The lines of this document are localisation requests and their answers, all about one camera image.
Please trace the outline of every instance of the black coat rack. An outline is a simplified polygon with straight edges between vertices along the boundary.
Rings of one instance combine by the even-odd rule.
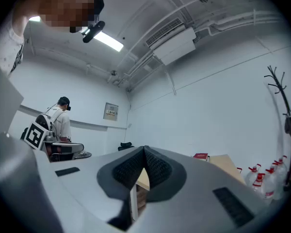
[[[283,80],[283,77],[285,76],[285,72],[283,72],[282,77],[281,77],[281,81],[279,82],[277,77],[276,77],[276,74],[275,74],[277,67],[275,67],[274,71],[273,71],[271,66],[269,66],[267,68],[271,72],[271,75],[266,75],[264,77],[272,77],[274,79],[274,81],[275,81],[275,84],[269,83],[268,85],[277,87],[279,91],[275,92],[275,94],[281,93],[282,98],[283,98],[283,100],[285,102],[285,105],[286,105],[286,108],[287,108],[287,113],[283,113],[283,115],[286,116],[285,133],[289,134],[290,137],[291,137],[291,109],[290,109],[286,94],[284,92],[284,89],[286,89],[287,86],[282,88],[282,80]],[[287,173],[287,178],[286,178],[286,181],[285,181],[285,187],[286,188],[289,187],[290,175],[291,175],[291,158],[290,158],[290,166],[289,166],[289,170],[288,170],[288,173]]]

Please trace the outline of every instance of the white wall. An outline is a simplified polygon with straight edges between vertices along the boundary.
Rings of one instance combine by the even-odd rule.
[[[39,56],[24,56],[10,81],[24,97],[22,105],[44,111],[62,96],[70,99],[71,120],[125,128],[130,107],[124,89],[86,76],[84,70]],[[117,122],[103,119],[106,102],[119,106]]]
[[[256,38],[262,40],[265,48]],[[200,41],[197,50],[168,66],[177,90],[163,70],[131,93],[125,141],[186,155],[229,154],[237,167],[263,168],[284,152],[285,105],[273,96],[267,66],[277,66],[291,105],[291,35],[282,28],[243,27]]]
[[[62,96],[70,99],[72,141],[94,156],[116,152],[124,142],[130,103],[124,89],[53,60],[26,55],[10,81],[24,97],[9,133],[20,138],[39,112]],[[105,103],[119,106],[117,122],[104,120]]]

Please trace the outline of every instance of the ceiling light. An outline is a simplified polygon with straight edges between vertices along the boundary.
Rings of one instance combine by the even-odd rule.
[[[81,30],[81,33],[85,33],[86,31],[88,31],[88,27],[84,27],[84,29]]]
[[[118,52],[120,52],[124,46],[122,43],[118,42],[117,40],[113,39],[112,37],[108,36],[103,32],[98,33],[94,37],[94,39],[101,41],[102,43],[108,45],[109,47],[115,49]]]
[[[29,21],[41,21],[40,17],[31,17]]]

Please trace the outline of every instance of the white sleeve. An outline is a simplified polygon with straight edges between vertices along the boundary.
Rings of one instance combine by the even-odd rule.
[[[13,11],[0,27],[0,68],[7,76],[11,73],[17,54],[24,43],[24,38],[13,30],[12,16]]]
[[[67,113],[63,113],[62,130],[60,137],[69,137],[71,139],[70,119]]]

